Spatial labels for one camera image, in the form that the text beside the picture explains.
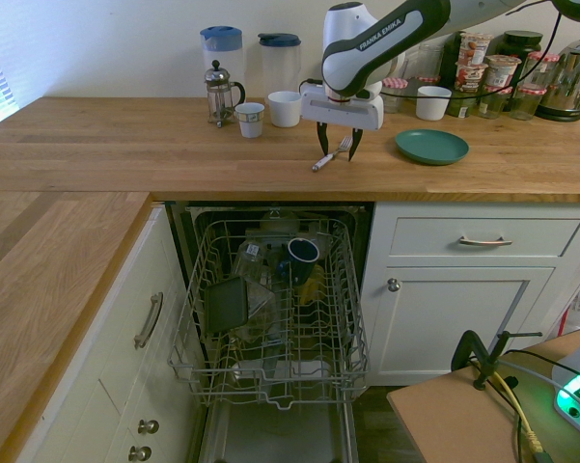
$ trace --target butcher block counter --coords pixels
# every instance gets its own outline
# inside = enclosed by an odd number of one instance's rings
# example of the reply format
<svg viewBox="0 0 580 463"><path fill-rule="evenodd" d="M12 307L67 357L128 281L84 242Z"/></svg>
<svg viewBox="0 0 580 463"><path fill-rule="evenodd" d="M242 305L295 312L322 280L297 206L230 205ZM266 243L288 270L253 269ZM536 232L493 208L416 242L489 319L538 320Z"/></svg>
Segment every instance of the butcher block counter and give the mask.
<svg viewBox="0 0 580 463"><path fill-rule="evenodd" d="M320 172L315 123L242 138L204 99L42 98L0 123L0 462L14 461L154 200L580 203L580 122L387 115ZM397 133L434 128L470 152L403 157ZM348 133L329 127L336 146Z"/></svg>
<svg viewBox="0 0 580 463"><path fill-rule="evenodd" d="M424 122L386 115L347 153L314 174L316 124L240 136L207 122L207 101L42 98L0 123L0 191L143 191L159 200L580 202L580 122L507 116ZM395 136L434 128L464 138L457 164L405 158ZM329 126L330 146L349 134Z"/></svg>

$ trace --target green light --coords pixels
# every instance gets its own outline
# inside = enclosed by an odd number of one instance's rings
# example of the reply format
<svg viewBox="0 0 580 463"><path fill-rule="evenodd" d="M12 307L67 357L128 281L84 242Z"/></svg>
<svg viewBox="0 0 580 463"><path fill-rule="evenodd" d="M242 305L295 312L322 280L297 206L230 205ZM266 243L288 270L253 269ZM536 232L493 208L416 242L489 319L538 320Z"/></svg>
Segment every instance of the green light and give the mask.
<svg viewBox="0 0 580 463"><path fill-rule="evenodd" d="M571 395L580 389L580 374L568 381L563 390L558 392L558 399L573 400Z"/></svg>

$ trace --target drawer handle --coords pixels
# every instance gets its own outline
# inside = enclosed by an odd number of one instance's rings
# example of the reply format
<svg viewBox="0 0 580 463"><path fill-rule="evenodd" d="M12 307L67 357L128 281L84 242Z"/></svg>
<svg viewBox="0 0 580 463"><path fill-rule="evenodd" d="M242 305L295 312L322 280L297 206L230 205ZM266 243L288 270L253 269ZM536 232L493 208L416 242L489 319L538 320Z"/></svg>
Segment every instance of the drawer handle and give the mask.
<svg viewBox="0 0 580 463"><path fill-rule="evenodd" d="M144 420L140 420L139 424L137 425L137 433L138 434L154 434L158 431L159 425L157 420L150 420L149 422L145 422Z"/></svg>
<svg viewBox="0 0 580 463"><path fill-rule="evenodd" d="M459 244L464 244L466 246L511 246L512 241L505 240L502 236L500 236L497 241L476 241L462 236L459 239Z"/></svg>
<svg viewBox="0 0 580 463"><path fill-rule="evenodd" d="M136 349L146 347L146 343L151 338L152 331L154 331L158 317L161 315L161 307L163 306L163 293L157 292L153 297L151 297L151 302L151 311L148 313L148 318L146 319L146 323L144 323L144 328L142 329L142 332L134 338Z"/></svg>
<svg viewBox="0 0 580 463"><path fill-rule="evenodd" d="M132 446L128 451L128 461L146 461L152 456L152 449L150 447L140 447L139 449Z"/></svg>

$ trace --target dishwasher rack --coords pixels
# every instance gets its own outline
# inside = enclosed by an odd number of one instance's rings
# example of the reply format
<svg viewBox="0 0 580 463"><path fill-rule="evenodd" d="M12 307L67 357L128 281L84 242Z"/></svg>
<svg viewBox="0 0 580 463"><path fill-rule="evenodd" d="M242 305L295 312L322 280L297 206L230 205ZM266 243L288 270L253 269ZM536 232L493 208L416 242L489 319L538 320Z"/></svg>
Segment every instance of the dishwasher rack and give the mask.
<svg viewBox="0 0 580 463"><path fill-rule="evenodd" d="M265 315L265 330L245 340L239 328L206 333L204 294L207 286L229 278L238 246L256 238L277 249L295 233L262 231L263 220L220 220L202 236L174 337L169 365L179 381L190 384L200 401L233 404L267 402L280 410L297 403L347 403L365 389L369 355L360 310L360 295L346 225L335 219L315 220L326 237L323 269L310 300L304 289L281 281L273 270L261 283L275 297ZM300 219L301 229L313 219ZM195 352L199 339L204 355Z"/></svg>

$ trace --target fork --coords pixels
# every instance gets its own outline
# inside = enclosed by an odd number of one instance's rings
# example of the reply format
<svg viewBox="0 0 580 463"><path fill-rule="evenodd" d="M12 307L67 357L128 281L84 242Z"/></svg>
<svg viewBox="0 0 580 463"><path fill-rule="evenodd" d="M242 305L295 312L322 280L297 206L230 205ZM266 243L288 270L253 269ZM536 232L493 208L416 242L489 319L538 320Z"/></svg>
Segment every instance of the fork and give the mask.
<svg viewBox="0 0 580 463"><path fill-rule="evenodd" d="M340 152L344 152L349 150L349 148L351 147L351 142L352 142L352 138L347 135L342 142L339 144L339 147L332 151L329 154L326 154L324 157L322 157L315 166L313 166L313 172L317 172L319 169L321 169L322 167L324 167L328 161L330 161L331 159L334 159L335 156L340 153Z"/></svg>

